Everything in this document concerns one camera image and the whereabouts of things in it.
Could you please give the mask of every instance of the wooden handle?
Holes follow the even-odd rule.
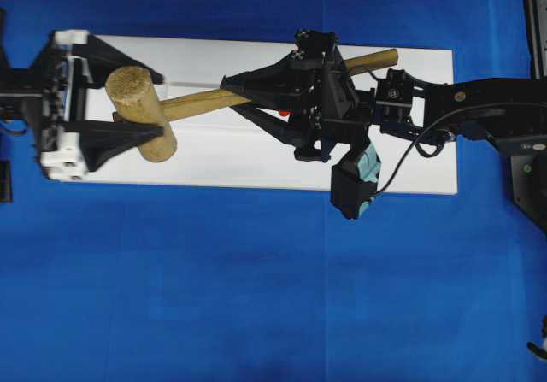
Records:
[[[390,68],[391,66],[395,66],[398,60],[399,55],[397,54],[397,50],[388,49],[371,55],[347,59],[345,65],[350,75],[355,76],[361,73],[380,70],[381,68]]]
[[[167,121],[175,121],[194,115],[202,115],[224,107],[248,103],[249,101],[245,97],[233,94],[231,91],[216,89],[189,94],[188,96],[169,98],[163,100],[161,105]]]
[[[350,75],[355,76],[395,66],[397,61],[397,50],[388,49],[371,55],[348,59],[345,64],[350,71]],[[249,102],[250,100],[247,98],[233,94],[230,91],[216,89],[163,100],[161,106],[167,121],[175,121]]]

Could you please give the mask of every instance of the blue tablecloth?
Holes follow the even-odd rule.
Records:
[[[452,49],[456,81],[528,76],[522,0],[0,6],[15,67],[52,29],[290,42],[306,27]],[[49,182],[30,136],[5,141],[2,381],[547,377],[526,351],[547,314],[544,235],[509,201],[507,164],[487,143],[459,140],[458,195],[385,195],[350,222],[323,192]]]

